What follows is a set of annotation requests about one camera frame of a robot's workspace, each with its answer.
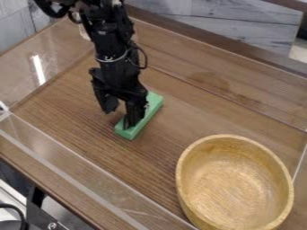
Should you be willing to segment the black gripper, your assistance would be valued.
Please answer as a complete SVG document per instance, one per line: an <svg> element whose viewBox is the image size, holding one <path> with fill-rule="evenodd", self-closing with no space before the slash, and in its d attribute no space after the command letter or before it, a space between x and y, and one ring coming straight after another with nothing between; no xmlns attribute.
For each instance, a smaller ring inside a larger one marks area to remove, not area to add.
<svg viewBox="0 0 307 230"><path fill-rule="evenodd" d="M101 66L93 67L89 73L101 108L110 114L117 111L119 100L123 100L125 129L130 129L146 117L149 90L139 80L145 67L141 66L139 57L97 57L97 60Z"/></svg>

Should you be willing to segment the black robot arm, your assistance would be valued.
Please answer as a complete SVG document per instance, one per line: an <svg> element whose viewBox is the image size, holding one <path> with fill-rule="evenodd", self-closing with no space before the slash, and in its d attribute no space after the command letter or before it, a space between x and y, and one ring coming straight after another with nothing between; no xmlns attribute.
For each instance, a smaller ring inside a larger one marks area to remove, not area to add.
<svg viewBox="0 0 307 230"><path fill-rule="evenodd" d="M147 63L139 61L145 54L134 42L135 27L125 7L125 0L34 0L53 18L69 17L81 24L95 46L101 64L89 71L93 88L107 113L117 111L125 102L125 128L138 125L146 117L149 90L139 81Z"/></svg>

